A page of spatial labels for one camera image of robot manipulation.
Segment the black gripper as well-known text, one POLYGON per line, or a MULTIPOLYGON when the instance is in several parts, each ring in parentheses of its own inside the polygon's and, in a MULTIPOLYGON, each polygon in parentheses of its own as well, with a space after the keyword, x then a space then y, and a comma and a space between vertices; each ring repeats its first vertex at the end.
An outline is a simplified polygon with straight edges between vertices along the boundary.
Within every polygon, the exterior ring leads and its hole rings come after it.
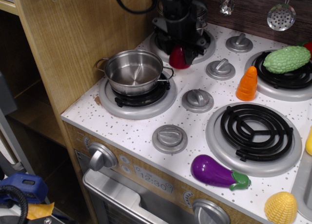
POLYGON ((168 20, 164 17, 154 18, 156 43, 160 50, 170 55, 176 44, 184 46, 184 59, 186 64, 193 60, 210 45, 210 39, 200 35, 196 30, 197 17, 188 14, 179 20, 168 20))

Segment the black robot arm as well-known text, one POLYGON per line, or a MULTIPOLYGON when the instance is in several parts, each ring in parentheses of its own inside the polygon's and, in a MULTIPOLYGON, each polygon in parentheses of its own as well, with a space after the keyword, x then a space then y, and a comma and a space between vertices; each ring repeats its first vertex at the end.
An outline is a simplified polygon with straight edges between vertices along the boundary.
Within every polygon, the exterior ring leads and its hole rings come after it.
POLYGON ((160 0, 162 17, 154 18, 156 43, 160 50, 170 55, 174 46, 184 48, 186 64, 191 65, 209 47, 210 40, 197 30, 197 9, 205 4, 198 0, 160 0))

